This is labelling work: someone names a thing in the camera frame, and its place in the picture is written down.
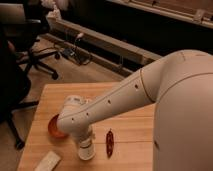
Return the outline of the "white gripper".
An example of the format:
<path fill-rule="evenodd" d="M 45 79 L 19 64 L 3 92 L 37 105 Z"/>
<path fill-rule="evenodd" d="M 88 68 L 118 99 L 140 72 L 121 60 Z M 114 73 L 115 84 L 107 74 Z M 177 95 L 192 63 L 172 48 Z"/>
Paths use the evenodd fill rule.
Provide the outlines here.
<path fill-rule="evenodd" d="M 91 125 L 74 128 L 71 130 L 70 135 L 78 146 L 85 142 L 91 144 L 94 139 L 93 128 Z"/>

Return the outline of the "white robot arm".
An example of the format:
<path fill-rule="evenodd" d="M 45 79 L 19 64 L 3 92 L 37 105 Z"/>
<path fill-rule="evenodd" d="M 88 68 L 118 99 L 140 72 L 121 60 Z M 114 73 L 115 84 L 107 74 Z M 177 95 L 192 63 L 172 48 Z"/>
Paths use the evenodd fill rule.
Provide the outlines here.
<path fill-rule="evenodd" d="M 91 125 L 154 104 L 153 171 L 213 171 L 213 55 L 179 50 L 94 100 L 68 97 L 57 119 L 82 150 Z"/>

